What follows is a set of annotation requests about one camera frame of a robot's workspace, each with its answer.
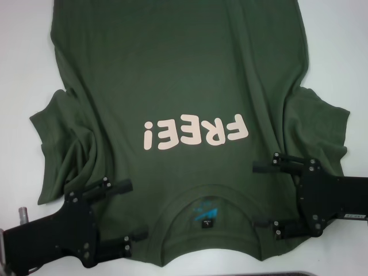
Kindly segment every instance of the t-shirt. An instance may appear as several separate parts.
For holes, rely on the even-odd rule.
[[[51,38],[65,91],[31,117],[39,204],[131,179],[132,192],[94,207],[101,238],[146,225],[132,258],[158,266],[207,248],[264,260],[305,240],[252,224],[299,218],[292,177],[253,174],[254,160],[312,156],[341,175],[347,151],[349,112],[300,86],[296,1],[55,0]]]

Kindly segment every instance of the white lettering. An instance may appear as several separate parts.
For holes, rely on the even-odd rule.
[[[166,131],[159,132],[158,136],[159,138],[170,138],[170,141],[168,142],[161,142],[158,145],[159,150],[168,150],[169,148],[175,147],[177,144],[179,144],[179,138],[177,134],[177,128],[175,126],[175,120],[164,120],[164,121],[158,121],[157,125],[160,128],[167,127]]]
[[[182,136],[180,141],[187,145],[198,145],[201,144],[201,129],[200,129],[200,118],[195,115],[181,115],[183,121],[191,122],[190,125],[182,125],[182,132],[191,133],[193,137]]]
[[[226,126],[230,131],[238,129],[238,132],[228,134],[229,140],[238,140],[248,136],[248,129],[243,121],[242,115],[235,115],[235,122],[231,122]]]
[[[144,127],[146,129],[151,129],[153,127],[152,122],[145,122]],[[144,132],[144,149],[148,151],[152,147],[152,131]]]
[[[206,140],[210,145],[221,145],[225,143],[225,132],[224,126],[221,119],[216,118],[214,119],[214,124],[212,125],[208,121],[202,121],[201,125],[208,129],[208,133],[206,135]],[[215,135],[218,135],[218,140],[216,141],[214,138]]]

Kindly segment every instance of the white table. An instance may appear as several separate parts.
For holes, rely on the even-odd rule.
[[[29,117],[62,89],[49,38],[52,0],[0,2],[0,227],[18,225],[18,208],[30,220],[56,212],[62,201],[43,206],[44,158]],[[346,175],[368,177],[368,1],[300,0],[309,45],[304,86],[325,101],[351,111],[343,158]],[[368,226],[337,221],[323,236],[283,256],[259,262],[230,250],[203,250],[181,256],[165,268],[120,259],[84,269],[76,258],[46,264],[46,275],[213,275],[308,271],[320,276],[368,274]]]

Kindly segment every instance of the shirt sleeve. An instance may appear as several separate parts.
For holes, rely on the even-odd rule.
[[[93,132],[72,91],[58,90],[49,105],[30,120],[39,133],[45,156],[40,205],[60,197],[66,183],[73,188],[86,183],[97,150]]]
[[[298,87],[287,97],[283,131],[288,155],[313,157],[332,174],[342,175],[341,158],[350,112],[334,107],[311,89]]]

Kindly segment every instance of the exclamation mark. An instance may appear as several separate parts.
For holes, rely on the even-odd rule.
[[[153,127],[152,122],[145,122],[144,127],[151,129]],[[144,132],[144,149],[148,151],[152,147],[152,131]]]

